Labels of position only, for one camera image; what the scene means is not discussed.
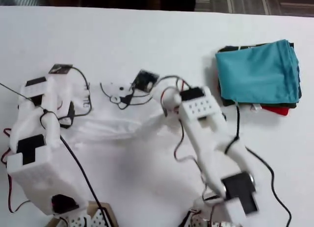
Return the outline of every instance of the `teal cloth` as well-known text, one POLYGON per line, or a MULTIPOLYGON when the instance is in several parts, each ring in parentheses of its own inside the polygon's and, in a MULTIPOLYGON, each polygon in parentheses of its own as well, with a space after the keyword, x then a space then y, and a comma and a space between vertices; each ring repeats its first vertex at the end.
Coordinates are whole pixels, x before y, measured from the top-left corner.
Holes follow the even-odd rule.
POLYGON ((221 96, 236 102, 299 102, 298 59, 287 40, 216 54, 221 96))

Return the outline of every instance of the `wire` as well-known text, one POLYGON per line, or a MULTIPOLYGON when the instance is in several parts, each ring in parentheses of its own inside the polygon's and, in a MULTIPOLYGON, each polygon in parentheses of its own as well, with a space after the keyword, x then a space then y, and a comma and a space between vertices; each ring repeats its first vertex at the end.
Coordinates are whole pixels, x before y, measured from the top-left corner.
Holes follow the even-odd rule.
POLYGON ((63 220, 63 221, 65 222, 65 224, 66 224, 66 226, 67 226, 67 227, 69 227, 69 223, 68 223, 68 221, 67 221, 66 219, 64 219, 64 218, 63 218, 63 217, 61 217, 61 216, 60 216, 60 219, 61 219, 61 220, 63 220))
POLYGON ((180 77, 178 75, 163 76, 154 84, 154 87, 156 87, 161 81, 166 80, 166 79, 170 79, 170 78, 181 79, 188 86, 188 88, 191 88, 191 85, 189 85, 182 77, 180 77))
MULTIPOLYGON (((235 136, 235 139, 238 140, 239 139, 239 128, 240 128, 240 110, 239 110, 239 106, 238 104, 236 103, 236 110, 237 110, 237 120, 236 120, 236 136, 235 136)), ((277 193, 275 191, 275 187, 274 187, 274 181, 275 181, 275 172, 274 170, 271 168, 271 166, 264 160, 262 159, 259 155, 257 155, 255 152, 253 152, 252 150, 250 150, 248 147, 245 147, 248 152, 250 154, 252 154, 254 157, 256 157, 262 164, 265 165, 265 167, 270 171, 271 173, 271 191, 275 197, 275 199, 277 200, 277 202, 287 211, 288 215, 289 215, 289 219, 288 219, 288 222, 287 222, 287 225, 286 227, 288 227, 290 225, 290 222, 292 220, 292 214, 290 212, 290 210, 284 205, 284 203, 279 199, 279 197, 277 196, 277 193)))
POLYGON ((237 114, 237 124, 236 124, 236 135, 234 137, 234 139, 227 145, 226 150, 225 150, 225 154, 228 153, 229 149, 231 148, 231 146, 239 140, 239 133, 240 133, 240 109, 239 109, 239 105, 236 102, 235 103, 236 106, 236 114, 237 114))
MULTIPOLYGON (((147 101, 145 101, 145 102, 143 102, 143 103, 129 103, 129 104, 127 104, 127 105, 124 106, 124 107, 120 107, 119 103, 113 102, 112 99, 111 99, 112 97, 111 97, 110 95, 108 95, 108 94, 104 91, 104 88, 103 88, 102 83, 100 83, 100 88, 101 88, 102 92, 104 93, 104 95, 109 98, 110 102, 113 103, 113 104, 116 104, 120 110, 125 110, 125 109, 126 109, 127 107, 129 107, 129 106, 144 105, 144 104, 147 104, 149 101, 151 101, 151 100, 153 99, 153 97, 150 97, 147 101)), ((149 96, 149 95, 150 95, 150 94, 146 94, 146 95, 142 95, 142 96, 135 96, 134 93, 135 93, 135 91, 133 90, 133 92, 132 92, 132 94, 131 94, 131 100, 132 100, 132 98, 142 98, 142 97, 146 97, 146 96, 149 96)))
POLYGON ((271 166, 265 161, 263 160, 260 156, 258 156, 255 152, 253 152, 252 150, 250 150, 248 147, 246 147, 246 149, 249 151, 250 154, 252 154, 254 157, 256 157, 262 164, 265 165, 265 167, 268 168, 268 170, 271 173, 271 191, 275 197, 275 199, 277 200, 277 202, 287 211, 288 215, 289 215, 289 219, 287 222, 286 227, 288 227, 290 225, 290 222, 292 220, 292 214, 290 212, 290 210, 284 205, 284 203, 279 199, 279 197, 276 194, 275 191, 275 187, 274 187, 274 181, 275 181, 275 173, 274 170, 271 168, 271 166))
POLYGON ((184 81, 182 80, 182 84, 181 84, 181 89, 178 87, 178 82, 179 82, 179 78, 177 78, 177 80, 176 80, 176 87, 177 87, 177 89, 178 90, 180 90, 180 91, 183 91, 183 89, 184 89, 184 81))
MULTIPOLYGON (((76 115, 74 115, 74 117, 86 116, 93 110, 93 105, 92 105, 92 101, 91 101, 91 98, 90 98, 90 87, 89 87, 88 81, 87 81, 84 73, 80 69, 78 69, 76 67, 71 67, 71 69, 74 69, 74 70, 78 71, 82 75, 82 77, 83 77, 83 79, 85 81, 86 89, 89 92, 89 95, 87 97, 88 98, 88 102, 89 102, 89 110, 86 113, 76 114, 76 115)), ((58 120, 60 121, 60 120, 65 119, 65 118, 68 118, 68 116, 60 117, 60 118, 58 118, 58 120)))
MULTIPOLYGON (((40 124, 41 124, 41 126, 42 126, 44 129, 46 129, 46 128, 45 128, 44 125, 42 124, 41 120, 42 120, 43 116, 46 115, 47 113, 52 113, 52 114, 54 114, 54 115, 56 116, 56 114, 55 114, 54 112, 48 111, 48 110, 46 110, 46 109, 44 110, 44 114, 41 115, 40 118, 39 118, 40 124)), ((74 161, 77 163, 77 165, 78 165, 80 171, 82 172, 82 174, 83 174, 83 176, 84 176, 84 178, 85 178, 85 181, 86 181, 86 183, 87 183, 87 185, 88 185, 88 188, 90 189, 90 192, 92 193, 92 195, 93 195, 93 197, 94 197, 94 199, 95 199, 95 201, 96 201, 96 203, 97 203, 97 206, 98 206, 98 208, 101 210, 101 213, 102 213, 103 218, 104 218, 104 220, 105 220, 106 218, 105 218, 105 213, 104 213, 104 210, 103 210, 103 208, 102 208, 102 205, 100 204, 100 202, 99 202, 99 200, 98 200, 98 198, 97 198, 97 196, 96 196, 96 194, 95 194, 95 192, 94 192, 94 189, 93 189, 92 185, 91 185, 90 182, 89 182, 89 179, 88 179, 88 177, 87 177, 87 175, 86 175, 86 173, 85 173, 84 168, 82 167, 82 165, 81 165, 81 163, 79 162, 79 160, 78 160, 78 158, 76 157, 76 155, 73 153, 73 151, 72 151, 72 149, 70 148, 70 146, 68 145, 68 143, 64 140, 64 138, 63 138, 61 135, 60 135, 60 140, 62 141, 62 143, 64 144, 64 146, 67 148, 67 150, 69 151, 69 153, 70 153, 71 156, 73 157, 74 161)))
POLYGON ((15 91, 15 90, 13 90, 13 89, 11 89, 10 87, 8 87, 8 86, 2 84, 1 82, 0 82, 0 85, 3 86, 4 88, 8 89, 9 91, 12 91, 13 93, 15 93, 15 94, 17 94, 17 95, 22 96, 22 97, 25 98, 26 100, 28 100, 28 101, 34 103, 30 98, 28 98, 28 97, 22 95, 21 93, 15 91))
POLYGON ((165 117, 168 116, 168 111, 167 111, 166 107, 163 105, 162 99, 163 99, 164 94, 166 93, 166 91, 169 90, 169 89, 174 89, 174 90, 176 90, 178 93, 180 92, 180 91, 177 89, 177 87, 174 87, 174 86, 168 86, 168 87, 166 87, 166 88, 162 91, 161 96, 160 96, 160 105, 161 105, 161 108, 162 108, 162 111, 163 111, 165 117))
POLYGON ((209 226, 212 227, 212 217, 214 215, 214 211, 216 206, 218 205, 218 203, 214 204, 211 208, 211 212, 210 212, 210 218, 209 218, 209 226))
POLYGON ((10 175, 8 175, 8 180, 9 180, 8 208, 9 208, 9 211, 13 214, 13 213, 17 212, 25 203, 30 202, 30 200, 24 201, 23 203, 21 203, 21 204, 13 211, 13 210, 12 210, 12 207, 11 207, 12 177, 11 177, 10 175))
MULTIPOLYGON (((10 137, 10 134, 7 131, 11 131, 11 128, 5 128, 3 130, 4 134, 7 137, 10 137)), ((1 163, 6 167, 7 162, 4 160, 4 158, 11 152, 11 149, 8 148, 8 150, 6 152, 4 152, 4 154, 1 156, 1 163)), ((21 203, 14 211, 12 210, 11 207, 11 196, 12 196, 12 177, 8 174, 8 182, 9 182, 9 194, 8 194, 8 209, 11 213, 15 213, 17 212, 25 203, 30 202, 30 200, 24 201, 23 203, 21 203)))
POLYGON ((73 151, 72 151, 72 149, 70 148, 70 146, 67 144, 67 142, 63 139, 63 137, 62 137, 61 135, 60 135, 60 139, 61 139, 62 143, 64 144, 64 146, 65 146, 65 147, 67 148, 67 150, 69 151, 69 153, 72 155, 72 157, 73 157, 73 159, 75 160, 75 162, 77 163, 77 165, 78 165, 80 171, 82 172, 82 174, 83 174, 83 176, 84 176, 84 178, 85 178, 85 180, 86 180, 86 183, 87 183, 87 185, 88 185, 88 187, 89 187, 89 189, 90 189, 90 192, 92 193, 92 195, 93 195, 93 197, 94 197, 94 199, 95 199, 95 201, 96 201, 96 203, 97 203, 97 206, 98 206, 98 208, 100 209, 100 211, 102 212, 103 218, 104 218, 104 220, 105 220, 106 217, 105 217, 105 213, 104 213, 104 210, 103 210, 103 208, 102 208, 102 205, 100 204, 100 202, 99 202, 99 200, 98 200, 98 198, 97 198, 97 196, 96 196, 96 194, 95 194, 95 192, 94 192, 94 189, 93 189, 92 185, 91 185, 90 182, 89 182, 89 179, 88 179, 88 177, 87 177, 87 175, 86 175, 86 173, 85 173, 84 168, 82 167, 82 165, 81 165, 81 163, 79 162, 78 158, 77 158, 77 157, 75 156, 75 154, 73 153, 73 151))

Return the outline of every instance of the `white table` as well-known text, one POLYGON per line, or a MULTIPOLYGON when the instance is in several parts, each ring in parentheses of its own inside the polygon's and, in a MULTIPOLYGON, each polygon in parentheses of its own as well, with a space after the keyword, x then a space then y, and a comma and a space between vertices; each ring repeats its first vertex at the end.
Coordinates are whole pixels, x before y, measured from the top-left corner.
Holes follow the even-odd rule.
MULTIPOLYGON (((310 226, 314 221, 313 29, 313 18, 0 7, 1 82, 18 89, 23 81, 46 73, 54 63, 73 63, 95 83, 99 79, 133 79, 144 68, 161 75, 178 74, 193 85, 207 83, 214 89, 214 80, 209 79, 212 74, 208 72, 214 69, 211 62, 218 49, 288 39, 295 43, 300 61, 303 97, 285 118, 267 111, 245 114, 243 138, 273 167, 275 189, 293 215, 291 226, 310 226)), ((17 97, 0 88, 0 99, 1 128, 11 127, 17 97)), ((224 111, 234 124, 235 109, 224 111)), ((7 143, 3 137, 2 151, 7 143)), ((92 155, 78 155, 100 200, 111 204, 122 227, 176 226, 202 191, 194 165, 177 164, 171 148, 150 148, 146 152, 137 148, 134 156, 125 155, 124 149, 121 145, 116 153, 96 151, 107 160, 99 164, 93 164, 92 155), (107 170, 114 166, 110 160, 118 164, 115 174, 107 170), (96 168, 104 171, 92 176, 96 168)), ((223 162, 223 171, 234 169, 234 164, 223 162)), ((288 215, 272 196, 269 171, 258 161, 256 166, 264 180, 260 186, 264 202, 259 203, 259 215, 250 219, 251 226, 286 226, 288 215)), ((32 204, 10 215, 7 190, 5 170, 1 167, 0 219, 6 226, 43 226, 50 219, 32 204)), ((13 192, 12 205, 16 206, 25 197, 16 183, 13 192)))

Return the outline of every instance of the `black cable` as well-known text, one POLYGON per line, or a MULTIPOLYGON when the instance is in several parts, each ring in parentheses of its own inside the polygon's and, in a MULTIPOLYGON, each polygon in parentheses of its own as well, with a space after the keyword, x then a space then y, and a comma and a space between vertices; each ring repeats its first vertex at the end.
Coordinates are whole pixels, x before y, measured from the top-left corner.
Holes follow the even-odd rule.
POLYGON ((236 103, 236 114, 237 114, 237 124, 236 124, 236 135, 234 137, 234 139, 227 145, 226 150, 225 150, 225 154, 228 153, 229 149, 231 148, 231 146, 239 140, 239 133, 240 133, 240 109, 239 109, 239 105, 236 103))
POLYGON ((73 153, 73 151, 72 151, 72 149, 70 148, 70 146, 67 144, 67 142, 63 139, 63 137, 62 137, 61 135, 60 135, 60 139, 61 139, 62 143, 64 144, 64 146, 68 149, 69 153, 72 155, 72 157, 73 157, 73 159, 75 160, 75 162, 77 163, 77 165, 78 165, 80 171, 82 172, 82 174, 83 174, 83 176, 84 176, 84 178, 85 178, 85 180, 86 180, 86 183, 87 183, 87 185, 88 185, 88 187, 89 187, 89 189, 90 189, 90 192, 92 193, 92 195, 93 195, 93 197, 94 197, 94 199, 95 199, 95 201, 96 201, 96 203, 97 203, 97 206, 98 206, 98 208, 100 209, 100 211, 102 212, 103 218, 104 218, 104 220, 105 220, 106 217, 105 217, 105 213, 104 213, 104 210, 103 210, 103 208, 102 208, 102 205, 100 204, 100 202, 99 202, 99 200, 98 200, 98 198, 97 198, 97 196, 96 196, 96 194, 95 194, 95 192, 94 192, 94 189, 93 189, 92 185, 91 185, 90 182, 89 182, 89 179, 88 179, 88 177, 87 177, 87 175, 86 175, 86 173, 85 173, 84 168, 82 167, 82 165, 81 165, 81 163, 79 162, 78 158, 77 158, 77 157, 75 156, 75 154, 73 153))
POLYGON ((175 78, 177 80, 181 79, 188 86, 188 88, 191 88, 191 85, 189 85, 182 77, 180 77, 178 75, 163 76, 154 84, 154 87, 157 86, 161 81, 166 80, 166 79, 170 79, 170 78, 175 78))
MULTIPOLYGON (((128 103, 126 106, 120 107, 119 103, 113 102, 113 101, 111 100, 111 96, 108 95, 108 94, 104 91, 104 88, 103 88, 102 83, 100 83, 100 89, 102 90, 102 92, 104 93, 104 95, 109 98, 110 102, 113 103, 113 104, 116 104, 120 110, 125 110, 125 109, 126 109, 127 107, 129 107, 129 106, 144 105, 144 104, 147 104, 149 101, 151 101, 151 100, 153 99, 153 97, 150 97, 147 101, 145 101, 145 102, 143 102, 143 103, 128 103)), ((132 92, 132 94, 131 94, 131 100, 132 100, 132 98, 142 98, 142 97, 146 97, 146 96, 149 96, 149 95, 150 95, 150 94, 146 94, 146 95, 142 95, 142 96, 135 96, 134 93, 135 93, 135 91, 134 91, 134 89, 133 89, 133 92, 132 92)))
POLYGON ((260 156, 258 156, 255 152, 253 152, 252 150, 250 150, 248 147, 246 147, 246 149, 249 151, 250 154, 252 154, 254 157, 256 157, 262 164, 265 165, 265 167, 268 168, 268 170, 271 173, 271 191, 275 197, 275 199, 277 200, 277 202, 287 211, 288 215, 289 215, 289 219, 287 222, 286 227, 288 227, 290 225, 291 219, 292 219, 292 214, 290 212, 290 210, 284 205, 284 203, 279 199, 279 197, 276 194, 275 191, 275 187, 274 187, 274 181, 275 181, 275 173, 274 170, 271 168, 271 166, 265 162, 265 160, 263 160, 260 156))
POLYGON ((9 91, 12 91, 13 93, 15 93, 15 94, 17 94, 17 95, 22 96, 22 97, 25 98, 26 100, 28 100, 28 101, 34 103, 30 98, 28 98, 28 97, 22 95, 21 93, 19 93, 19 92, 13 90, 13 89, 7 87, 6 85, 2 84, 1 82, 0 82, 0 85, 3 86, 4 88, 8 89, 9 91))
POLYGON ((63 221, 65 222, 65 224, 66 224, 66 226, 67 226, 67 227, 69 227, 69 223, 67 222, 67 220, 66 220, 66 219, 64 219, 64 218, 63 218, 63 217, 61 217, 61 216, 60 216, 60 219, 61 219, 61 220, 63 220, 63 221))
MULTIPOLYGON (((87 79, 86 79, 84 73, 83 73, 80 69, 78 69, 78 68, 76 68, 76 67, 71 67, 71 69, 74 69, 74 70, 78 71, 78 72, 82 75, 82 77, 83 77, 83 79, 84 79, 84 81, 85 81, 86 89, 87 89, 88 92, 89 92, 89 95, 88 95, 88 97, 87 97, 87 98, 88 98, 88 101, 89 101, 89 110, 88 110, 86 113, 76 114, 76 115, 74 115, 74 117, 86 116, 86 115, 88 115, 88 114, 93 110, 93 105, 92 105, 92 101, 91 101, 91 98, 90 98, 90 88, 89 88, 89 84, 88 84, 88 81, 87 81, 87 79)), ((65 118, 68 118, 68 116, 60 117, 60 118, 58 118, 58 120, 62 120, 62 119, 65 119, 65 118)))
MULTIPOLYGON (((44 129, 46 129, 46 128, 45 128, 44 125, 42 124, 42 121, 41 121, 41 120, 42 120, 43 116, 46 115, 47 113, 53 113, 53 114, 56 116, 56 114, 55 114, 54 112, 48 111, 48 110, 46 110, 46 109, 44 110, 44 114, 41 115, 40 118, 39 118, 40 124, 41 124, 41 126, 42 126, 44 129)), ((93 197, 94 197, 94 199, 95 199, 95 201, 96 201, 96 203, 97 203, 97 206, 98 206, 98 208, 101 210, 102 215, 103 215, 103 218, 104 218, 104 220, 105 220, 105 213, 104 213, 104 211, 103 211, 102 205, 100 204, 100 202, 99 202, 99 200, 98 200, 98 198, 97 198, 97 196, 96 196, 96 194, 95 194, 95 192, 94 192, 94 189, 93 189, 92 185, 91 185, 90 182, 89 182, 89 179, 88 179, 88 177, 87 177, 87 175, 86 175, 86 173, 85 173, 84 168, 82 167, 82 165, 81 165, 81 163, 79 162, 78 158, 77 158, 77 157, 75 156, 75 154, 73 153, 73 151, 72 151, 72 149, 70 148, 70 146, 68 145, 68 143, 63 139, 63 137, 62 137, 61 135, 60 135, 60 140, 62 141, 62 143, 64 144, 64 146, 67 148, 67 150, 69 151, 69 153, 71 154, 71 156, 73 157, 73 159, 75 160, 75 162, 77 163, 77 165, 78 165, 80 171, 82 172, 82 174, 83 174, 83 176, 84 176, 84 178, 85 178, 85 181, 86 181, 86 183, 87 183, 87 185, 88 185, 88 188, 90 189, 90 192, 92 193, 92 195, 93 195, 93 197)))
MULTIPOLYGON (((225 150, 225 154, 227 154, 228 150, 230 149, 230 146, 239 139, 239 128, 240 128, 240 110, 239 110, 239 106, 238 104, 236 104, 236 110, 237 110, 237 120, 236 120, 236 136, 233 139, 233 141, 228 145, 229 147, 227 147, 227 149, 225 150)), ((262 159, 260 156, 258 156, 255 152, 253 152, 252 150, 250 150, 248 147, 245 147, 248 152, 250 154, 252 154, 254 157, 256 157, 262 164, 265 165, 265 167, 267 167, 267 169, 270 171, 271 173, 271 191, 275 197, 275 199, 277 200, 277 202, 287 211, 288 215, 289 215, 289 219, 287 222, 286 227, 288 227, 290 225, 290 222, 292 220, 292 214, 290 212, 290 210, 284 205, 284 203, 279 199, 279 197, 276 194, 275 191, 275 187, 274 187, 274 181, 275 181, 275 172, 274 170, 271 168, 271 166, 264 160, 262 159)))

